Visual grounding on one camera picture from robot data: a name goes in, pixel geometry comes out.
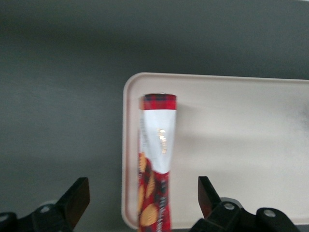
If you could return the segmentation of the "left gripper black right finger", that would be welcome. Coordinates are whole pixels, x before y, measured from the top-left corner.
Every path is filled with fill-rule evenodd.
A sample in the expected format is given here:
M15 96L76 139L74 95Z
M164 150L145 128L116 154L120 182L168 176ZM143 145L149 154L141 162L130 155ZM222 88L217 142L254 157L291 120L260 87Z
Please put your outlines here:
M262 207L251 214L238 201L221 198L206 176L198 178L198 203L203 214L191 232L298 232L282 211Z

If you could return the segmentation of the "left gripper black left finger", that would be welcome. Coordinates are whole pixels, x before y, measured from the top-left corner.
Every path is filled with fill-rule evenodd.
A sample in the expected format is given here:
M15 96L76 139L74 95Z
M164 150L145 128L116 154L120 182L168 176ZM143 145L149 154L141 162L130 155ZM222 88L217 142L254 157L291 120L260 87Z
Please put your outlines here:
M78 178L56 203L38 207L25 217L0 214L2 232L72 232L90 203L89 180Z

